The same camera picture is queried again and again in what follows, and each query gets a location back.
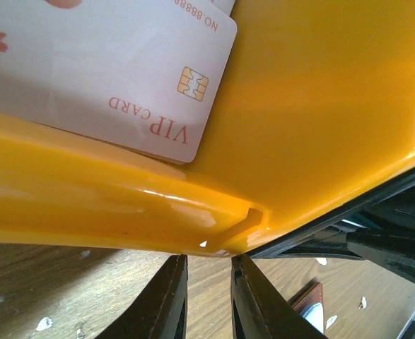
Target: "chip icon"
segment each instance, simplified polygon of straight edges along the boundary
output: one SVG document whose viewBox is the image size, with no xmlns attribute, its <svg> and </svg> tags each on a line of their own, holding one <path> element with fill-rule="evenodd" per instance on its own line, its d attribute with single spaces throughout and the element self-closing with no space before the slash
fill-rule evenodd
<svg viewBox="0 0 415 339">
<path fill-rule="evenodd" d="M 188 67 L 184 67 L 177 90 L 195 100 L 202 101 L 208 84 L 209 79 L 207 77 Z"/>
</svg>

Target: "yellow tray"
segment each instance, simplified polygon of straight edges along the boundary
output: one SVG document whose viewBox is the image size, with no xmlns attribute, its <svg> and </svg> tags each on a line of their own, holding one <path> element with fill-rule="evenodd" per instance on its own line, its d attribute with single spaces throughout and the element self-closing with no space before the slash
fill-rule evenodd
<svg viewBox="0 0 415 339">
<path fill-rule="evenodd" d="M 0 242 L 229 256 L 415 167 L 415 4 L 238 1 L 195 161 L 0 115 Z"/>
</svg>

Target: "wood grain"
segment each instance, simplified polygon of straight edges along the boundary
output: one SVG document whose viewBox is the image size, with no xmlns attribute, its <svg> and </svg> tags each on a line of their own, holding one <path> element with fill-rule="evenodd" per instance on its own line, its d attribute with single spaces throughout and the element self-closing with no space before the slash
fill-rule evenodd
<svg viewBox="0 0 415 339">
<path fill-rule="evenodd" d="M 0 244 L 0 339 L 95 338 L 136 298 L 168 254 Z M 324 285 L 329 338 L 395 338 L 415 309 L 415 285 L 367 261 L 258 260 L 289 299 Z M 232 338 L 230 260 L 190 257 L 187 338 Z M 366 309 L 358 309 L 365 296 Z M 35 329 L 44 317 L 45 331 Z"/>
</svg>

